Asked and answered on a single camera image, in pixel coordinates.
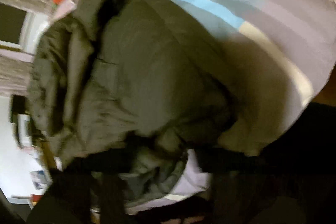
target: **wall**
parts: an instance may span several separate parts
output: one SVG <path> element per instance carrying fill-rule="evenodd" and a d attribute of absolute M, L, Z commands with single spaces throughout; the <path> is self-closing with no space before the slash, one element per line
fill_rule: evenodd
<path fill-rule="evenodd" d="M 10 98 L 0 96 L 0 188 L 7 198 L 42 194 L 43 190 L 35 189 L 30 176 L 38 164 L 17 147 L 9 113 Z"/>

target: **gray fabric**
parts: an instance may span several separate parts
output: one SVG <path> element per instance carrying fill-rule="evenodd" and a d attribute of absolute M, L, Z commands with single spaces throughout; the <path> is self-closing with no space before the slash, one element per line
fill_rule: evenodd
<path fill-rule="evenodd" d="M 183 174 L 175 184 L 169 195 L 157 198 L 147 203 L 132 208 L 127 208 L 126 213 L 135 215 L 140 211 L 150 210 L 154 207 L 162 207 L 177 203 L 192 195 L 203 192 L 210 187 L 211 174 L 203 173 L 198 166 L 196 153 L 193 149 L 188 150 L 188 161 Z"/>
<path fill-rule="evenodd" d="M 64 167 L 124 147 L 130 132 L 150 138 L 124 176 L 132 207 L 168 194 L 186 149 L 232 125 L 230 86 L 217 42 L 171 1 L 79 0 L 42 36 L 28 101 Z"/>

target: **white wall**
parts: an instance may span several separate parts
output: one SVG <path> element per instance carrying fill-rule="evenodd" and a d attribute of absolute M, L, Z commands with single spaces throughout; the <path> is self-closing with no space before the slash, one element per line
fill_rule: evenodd
<path fill-rule="evenodd" d="M 43 190 L 35 189 L 30 176 L 38 164 L 17 147 L 9 110 L 10 98 L 0 96 L 0 187 L 7 198 L 42 194 Z"/>

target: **blue stripe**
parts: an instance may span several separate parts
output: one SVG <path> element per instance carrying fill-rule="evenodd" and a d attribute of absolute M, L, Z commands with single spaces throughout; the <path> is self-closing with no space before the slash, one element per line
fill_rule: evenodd
<path fill-rule="evenodd" d="M 190 3 L 202 10 L 205 10 L 221 18 L 235 29 L 239 29 L 240 26 L 245 21 L 244 19 L 234 15 L 228 8 L 211 0 L 182 0 L 182 1 Z"/>

